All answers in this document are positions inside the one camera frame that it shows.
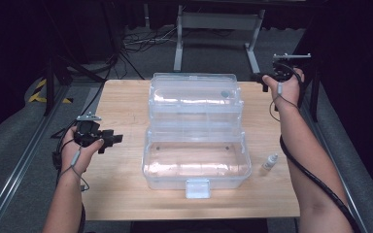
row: clear plastic box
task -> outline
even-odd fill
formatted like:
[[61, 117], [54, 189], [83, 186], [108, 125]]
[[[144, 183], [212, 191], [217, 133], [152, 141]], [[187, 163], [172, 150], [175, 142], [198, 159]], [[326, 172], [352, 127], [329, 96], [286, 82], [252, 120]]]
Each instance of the clear plastic box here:
[[152, 189], [208, 198], [252, 171], [234, 75], [154, 74], [142, 169]]

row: person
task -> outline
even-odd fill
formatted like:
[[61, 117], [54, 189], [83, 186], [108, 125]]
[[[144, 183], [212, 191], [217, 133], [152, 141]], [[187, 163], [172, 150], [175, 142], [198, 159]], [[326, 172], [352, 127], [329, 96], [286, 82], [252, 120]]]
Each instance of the person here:
[[[301, 80], [304, 74], [295, 69]], [[264, 76], [263, 81], [271, 88], [273, 101], [278, 109], [283, 141], [291, 155], [309, 171], [320, 178], [343, 203], [347, 203], [346, 194], [335, 169], [325, 150], [320, 145], [296, 106], [299, 98], [298, 79], [292, 76], [288, 81], [278, 85], [271, 77]], [[64, 143], [73, 139], [75, 128], [71, 128]], [[81, 220], [82, 197], [80, 178], [89, 165], [92, 155], [102, 146], [97, 141], [82, 149], [75, 166], [76, 173], [69, 169], [79, 145], [69, 143], [62, 151], [62, 171], [59, 179], [44, 232], [77, 232]], [[324, 192], [295, 165], [288, 161], [290, 178], [300, 208], [299, 232], [353, 232], [352, 226], [339, 208]]]

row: box latch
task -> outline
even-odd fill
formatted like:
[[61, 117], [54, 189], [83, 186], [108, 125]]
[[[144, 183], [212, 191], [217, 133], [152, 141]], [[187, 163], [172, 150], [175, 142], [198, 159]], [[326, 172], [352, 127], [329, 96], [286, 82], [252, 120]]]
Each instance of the box latch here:
[[211, 187], [208, 179], [186, 180], [186, 198], [210, 198]]

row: hand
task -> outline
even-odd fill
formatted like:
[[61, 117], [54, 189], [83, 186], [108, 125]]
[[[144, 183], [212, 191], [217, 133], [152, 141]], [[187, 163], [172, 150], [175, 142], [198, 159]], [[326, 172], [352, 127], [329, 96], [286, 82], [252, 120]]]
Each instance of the hand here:
[[90, 159], [92, 156], [102, 147], [104, 144], [103, 139], [99, 139], [93, 142], [89, 147], [81, 148], [80, 145], [74, 141], [74, 133], [76, 132], [77, 127], [71, 127], [68, 132], [66, 132], [65, 137], [62, 141], [62, 169], [61, 173], [68, 170], [71, 166], [71, 161], [74, 158], [76, 152], [81, 150], [81, 154], [74, 166], [74, 170], [81, 177], [82, 173], [86, 171], [86, 168], [89, 166]]
[[[301, 77], [301, 81], [304, 82], [304, 74], [302, 70], [294, 68], [294, 71]], [[271, 88], [272, 99], [274, 100], [275, 106], [278, 111], [285, 110], [287, 108], [297, 107], [299, 98], [299, 83], [296, 76], [292, 76], [288, 81], [282, 83], [282, 94], [278, 95], [278, 82], [269, 76], [263, 76], [262, 80]]]

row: wooden table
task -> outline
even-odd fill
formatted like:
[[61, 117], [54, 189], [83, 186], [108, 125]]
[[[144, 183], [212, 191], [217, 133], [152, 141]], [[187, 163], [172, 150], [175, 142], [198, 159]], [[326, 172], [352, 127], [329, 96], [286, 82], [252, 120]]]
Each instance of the wooden table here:
[[[269, 114], [271, 94], [258, 83], [239, 83], [242, 126], [253, 172], [236, 189], [212, 190], [209, 199], [186, 199], [184, 190], [152, 190], [141, 170], [149, 123], [150, 81], [107, 81], [96, 114], [101, 129], [114, 129], [123, 141], [95, 154], [84, 173], [87, 220], [199, 219], [299, 216], [287, 160], [279, 145], [280, 123]], [[277, 152], [270, 172], [261, 168]]]

